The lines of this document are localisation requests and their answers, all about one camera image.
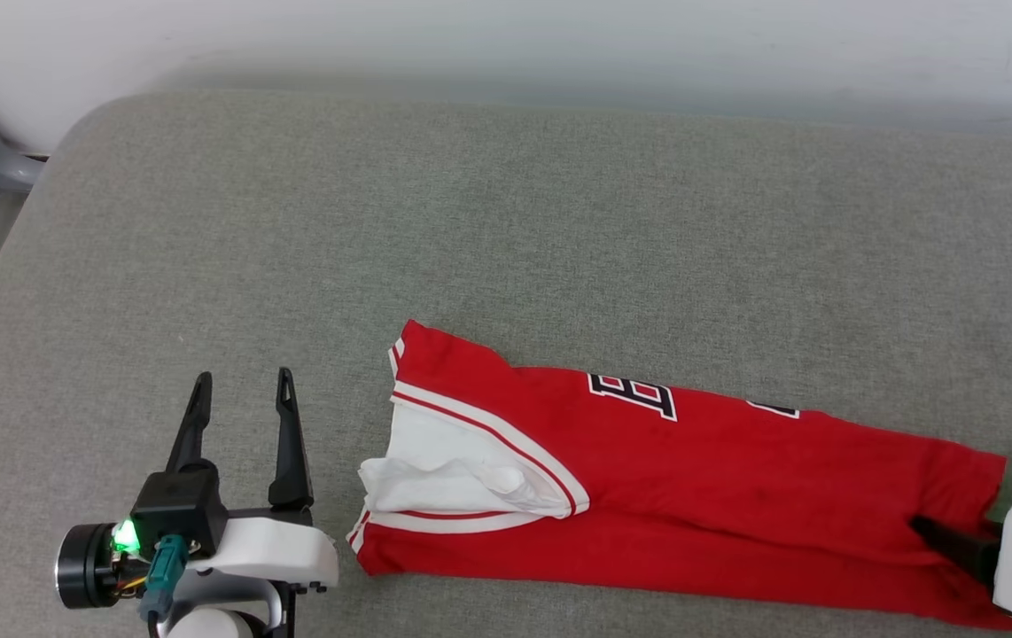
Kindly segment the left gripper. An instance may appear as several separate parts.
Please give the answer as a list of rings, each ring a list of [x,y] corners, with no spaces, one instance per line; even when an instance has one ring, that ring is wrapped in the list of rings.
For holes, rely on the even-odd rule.
[[[212,375],[197,376],[178,433],[166,464],[166,473],[217,472],[202,455],[202,438],[210,424]],[[269,486],[269,504],[275,511],[303,512],[313,505],[307,449],[297,404],[294,376],[282,367],[276,383],[276,473]],[[112,607],[122,599],[138,599],[148,564],[114,545],[115,524],[88,524],[68,530],[57,557],[57,594],[66,609]]]

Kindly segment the red white sports jersey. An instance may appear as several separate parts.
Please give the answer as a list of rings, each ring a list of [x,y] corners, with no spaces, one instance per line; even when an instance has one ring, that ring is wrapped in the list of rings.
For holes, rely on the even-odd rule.
[[[405,324],[346,537],[423,573],[870,610],[1012,631],[915,519],[987,532],[1003,456],[819,411],[518,367]]]

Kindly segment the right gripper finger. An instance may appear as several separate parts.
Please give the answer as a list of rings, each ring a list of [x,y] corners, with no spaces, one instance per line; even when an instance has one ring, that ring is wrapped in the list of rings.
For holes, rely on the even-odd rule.
[[[985,588],[993,588],[1003,540],[1002,524],[985,520],[978,534],[960,532],[930,517],[912,517],[910,526],[932,552],[964,570]]]

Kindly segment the grey fabric sofa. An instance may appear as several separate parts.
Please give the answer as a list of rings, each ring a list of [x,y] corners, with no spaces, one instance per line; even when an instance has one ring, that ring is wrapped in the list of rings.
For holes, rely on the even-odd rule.
[[[384,451],[409,319],[511,362],[709,389],[1004,454],[1012,138],[195,90],[52,153],[0,251],[0,638],[68,611],[73,525],[125,516],[199,372],[229,506],[274,476],[292,369],[315,521]]]

